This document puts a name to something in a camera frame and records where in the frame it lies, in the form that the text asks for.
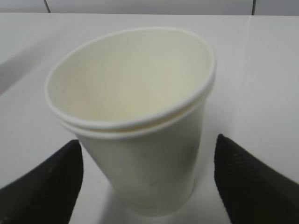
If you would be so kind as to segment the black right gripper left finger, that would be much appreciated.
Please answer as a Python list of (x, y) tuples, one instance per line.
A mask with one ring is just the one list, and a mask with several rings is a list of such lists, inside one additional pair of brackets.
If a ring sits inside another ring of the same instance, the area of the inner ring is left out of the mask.
[(0, 222), (69, 223), (83, 175), (81, 145), (71, 140), (33, 170), (1, 188)]

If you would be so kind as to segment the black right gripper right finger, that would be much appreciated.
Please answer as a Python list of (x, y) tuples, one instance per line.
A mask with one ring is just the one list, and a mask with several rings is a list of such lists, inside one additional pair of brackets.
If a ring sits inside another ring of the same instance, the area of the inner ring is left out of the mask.
[(214, 181), (233, 224), (297, 224), (299, 185), (220, 134)]

